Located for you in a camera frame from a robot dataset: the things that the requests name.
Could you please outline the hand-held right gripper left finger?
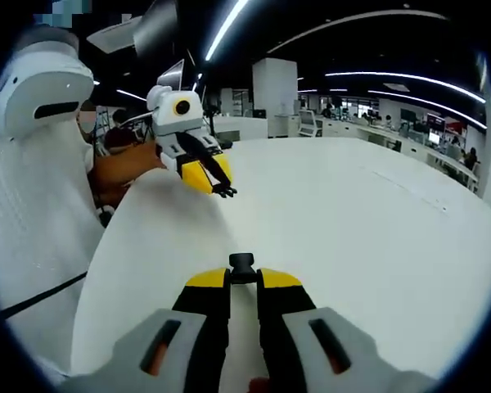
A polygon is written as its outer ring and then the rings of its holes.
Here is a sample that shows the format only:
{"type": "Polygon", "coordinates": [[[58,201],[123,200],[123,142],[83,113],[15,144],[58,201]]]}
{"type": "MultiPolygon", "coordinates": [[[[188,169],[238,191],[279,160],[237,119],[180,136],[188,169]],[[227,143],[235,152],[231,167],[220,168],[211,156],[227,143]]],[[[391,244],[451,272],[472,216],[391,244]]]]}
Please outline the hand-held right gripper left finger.
{"type": "Polygon", "coordinates": [[[158,309],[115,343],[97,371],[62,392],[216,392],[229,343],[230,271],[190,278],[171,309],[158,309]]]}

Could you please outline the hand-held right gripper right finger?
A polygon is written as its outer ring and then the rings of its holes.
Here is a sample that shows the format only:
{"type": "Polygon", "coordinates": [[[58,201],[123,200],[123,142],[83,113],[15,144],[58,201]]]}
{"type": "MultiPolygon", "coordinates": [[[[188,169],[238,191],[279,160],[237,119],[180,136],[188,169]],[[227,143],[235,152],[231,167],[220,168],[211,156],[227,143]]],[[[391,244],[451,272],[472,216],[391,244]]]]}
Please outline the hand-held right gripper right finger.
{"type": "Polygon", "coordinates": [[[259,343],[271,391],[433,391],[433,378],[385,361],[370,335],[318,308],[296,277],[266,268],[257,274],[259,343]]]}

